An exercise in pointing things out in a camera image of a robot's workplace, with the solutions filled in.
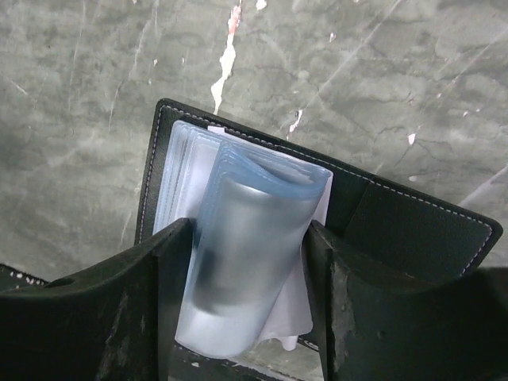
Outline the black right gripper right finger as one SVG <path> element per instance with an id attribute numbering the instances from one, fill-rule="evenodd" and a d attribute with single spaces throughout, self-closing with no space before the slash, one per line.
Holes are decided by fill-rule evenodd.
<path id="1" fill-rule="evenodd" d="M 325 379 L 506 379 L 504 267 L 436 285 L 373 260 L 316 221 L 303 243 Z"/>

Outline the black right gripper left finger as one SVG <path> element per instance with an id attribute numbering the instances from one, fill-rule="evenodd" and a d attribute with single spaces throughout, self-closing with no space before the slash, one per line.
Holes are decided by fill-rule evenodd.
<path id="1" fill-rule="evenodd" d="M 168 379 L 192 236 L 183 218 L 85 270 L 1 291 L 2 379 Z"/>

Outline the black leather card holder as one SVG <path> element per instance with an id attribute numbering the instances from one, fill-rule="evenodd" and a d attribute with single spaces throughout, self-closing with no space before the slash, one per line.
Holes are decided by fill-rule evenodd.
<path id="1" fill-rule="evenodd" d="M 178 121 L 189 122 L 199 131 L 220 127 L 239 142 L 331 170 L 331 198 L 321 224 L 355 250 L 421 281 L 441 285 L 480 269 L 502 234 L 501 225 L 488 217 L 164 98 L 156 104 L 149 141 L 137 222 L 139 240 L 147 238 L 156 223 L 163 167 Z"/>

